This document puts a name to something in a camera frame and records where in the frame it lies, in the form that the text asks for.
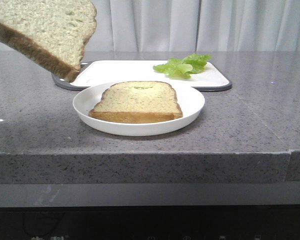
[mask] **lettuce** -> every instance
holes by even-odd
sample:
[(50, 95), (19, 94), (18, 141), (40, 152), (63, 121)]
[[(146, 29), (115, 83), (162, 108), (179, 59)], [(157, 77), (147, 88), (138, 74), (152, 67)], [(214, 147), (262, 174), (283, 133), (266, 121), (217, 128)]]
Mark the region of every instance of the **lettuce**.
[(184, 59), (169, 58), (165, 64), (153, 66), (158, 73), (163, 73), (171, 79), (189, 79), (190, 74), (199, 74), (204, 71), (210, 55), (198, 55), (193, 53)]

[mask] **bread crust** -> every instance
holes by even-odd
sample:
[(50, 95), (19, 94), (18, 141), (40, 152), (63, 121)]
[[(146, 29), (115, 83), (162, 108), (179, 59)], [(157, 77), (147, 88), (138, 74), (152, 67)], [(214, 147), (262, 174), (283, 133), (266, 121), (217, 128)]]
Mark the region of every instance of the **bread crust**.
[[(94, 14), (97, 14), (97, 10), (94, 7)], [(96, 28), (87, 32), (83, 38), (83, 48), (80, 53), (80, 61), (84, 57), (84, 46), (92, 37)], [(22, 53), (41, 67), (45, 68), (49, 72), (57, 75), (67, 82), (73, 82), (81, 71), (80, 61), (77, 65), (70, 65), (59, 59), (57, 56), (50, 53), (48, 50), (42, 48), (34, 40), (18, 32), (9, 26), (0, 22), (0, 42)]]
[(165, 83), (170, 86), (170, 89), (174, 92), (174, 101), (177, 111), (174, 112), (140, 112), (140, 111), (99, 111), (98, 106), (103, 104), (103, 101), (107, 98), (108, 92), (111, 90), (111, 87), (106, 89), (101, 96), (100, 102), (98, 102), (93, 109), (91, 109), (88, 115), (92, 118), (114, 122), (114, 123), (124, 123), (124, 124), (148, 124), (148, 123), (159, 123), (170, 121), (174, 119), (179, 119), (183, 117), (182, 110), (178, 104), (176, 91), (168, 83)]

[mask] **toast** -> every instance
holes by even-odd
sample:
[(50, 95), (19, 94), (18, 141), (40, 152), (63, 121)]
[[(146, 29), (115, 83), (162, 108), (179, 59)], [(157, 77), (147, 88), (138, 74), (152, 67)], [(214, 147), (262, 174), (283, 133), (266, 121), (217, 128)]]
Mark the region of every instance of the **toast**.
[(181, 118), (176, 91), (166, 82), (115, 83), (102, 94), (88, 115), (115, 123), (147, 124)]
[(90, 0), (0, 0), (0, 42), (73, 82), (96, 15)]

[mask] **curtain fold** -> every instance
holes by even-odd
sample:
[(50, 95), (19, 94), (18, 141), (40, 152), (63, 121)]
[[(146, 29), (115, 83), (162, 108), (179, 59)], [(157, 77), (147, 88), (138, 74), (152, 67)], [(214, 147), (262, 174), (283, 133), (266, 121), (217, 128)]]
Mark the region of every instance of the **curtain fold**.
[(91, 1), (86, 51), (300, 51), (300, 0)]

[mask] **countertop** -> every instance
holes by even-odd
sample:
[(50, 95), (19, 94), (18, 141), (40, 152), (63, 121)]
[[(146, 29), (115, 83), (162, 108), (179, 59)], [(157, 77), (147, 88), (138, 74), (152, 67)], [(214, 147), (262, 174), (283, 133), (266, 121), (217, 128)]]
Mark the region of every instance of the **countertop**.
[[(86, 52), (83, 61), (190, 52)], [(0, 51), (0, 184), (270, 184), (300, 181), (300, 52), (199, 52), (232, 82), (203, 92), (190, 125), (119, 136), (83, 123), (78, 93), (16, 51)]]

